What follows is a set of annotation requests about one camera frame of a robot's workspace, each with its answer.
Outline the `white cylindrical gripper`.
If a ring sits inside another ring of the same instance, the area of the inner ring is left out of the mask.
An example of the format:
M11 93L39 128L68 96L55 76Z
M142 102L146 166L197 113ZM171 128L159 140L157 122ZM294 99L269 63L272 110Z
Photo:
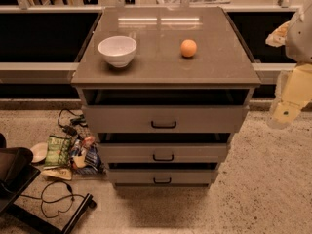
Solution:
M277 80L276 100L271 104L267 125L284 129L312 100L312 64L298 63L292 71L282 71Z

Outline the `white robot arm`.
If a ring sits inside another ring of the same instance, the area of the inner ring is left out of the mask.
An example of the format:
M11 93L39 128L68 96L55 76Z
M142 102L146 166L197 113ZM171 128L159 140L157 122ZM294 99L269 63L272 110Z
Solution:
M296 62L291 71L281 71L267 125L284 129L312 100L312 1L306 1L292 18L265 40L272 47L285 47L286 56Z

